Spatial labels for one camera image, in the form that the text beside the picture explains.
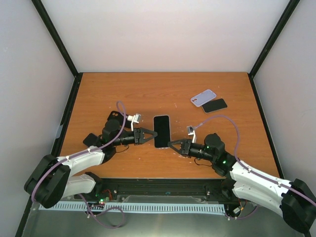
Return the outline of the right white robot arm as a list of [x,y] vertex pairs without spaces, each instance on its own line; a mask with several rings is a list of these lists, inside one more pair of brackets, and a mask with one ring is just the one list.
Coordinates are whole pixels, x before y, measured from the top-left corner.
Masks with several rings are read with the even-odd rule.
[[212,169],[232,184],[224,189],[280,215],[292,229],[307,234],[316,219],[316,197],[300,179],[289,181],[255,169],[225,150],[225,144],[216,134],[208,134],[204,144],[191,139],[168,142],[168,146],[184,157],[211,162]]

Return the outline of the black phone case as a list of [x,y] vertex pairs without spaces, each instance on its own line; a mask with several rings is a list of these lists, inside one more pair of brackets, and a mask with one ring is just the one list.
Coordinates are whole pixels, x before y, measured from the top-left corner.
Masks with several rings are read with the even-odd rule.
[[118,111],[111,111],[107,118],[107,121],[109,120],[116,120],[119,122],[120,125],[122,125],[124,121],[124,116]]

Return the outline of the dark blue phone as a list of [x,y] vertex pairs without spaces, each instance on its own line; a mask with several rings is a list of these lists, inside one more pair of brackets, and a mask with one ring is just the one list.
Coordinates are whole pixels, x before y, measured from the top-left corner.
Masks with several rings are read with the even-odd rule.
[[84,138],[83,140],[83,144],[86,145],[87,147],[90,147],[90,146],[98,146],[98,141],[99,141],[99,138],[98,136],[96,136],[95,134],[93,133],[89,133],[86,138]]

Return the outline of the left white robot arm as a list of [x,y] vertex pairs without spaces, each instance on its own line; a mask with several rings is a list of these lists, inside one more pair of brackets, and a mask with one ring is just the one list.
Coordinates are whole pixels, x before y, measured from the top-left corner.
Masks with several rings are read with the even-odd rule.
[[90,133],[83,141],[87,149],[64,157],[45,155],[24,185],[33,202],[51,208],[61,199],[87,194],[96,199],[102,195],[102,179],[92,172],[78,175],[92,166],[108,162],[117,146],[141,145],[157,137],[157,133],[145,128],[124,129],[123,123],[110,119],[101,135]]

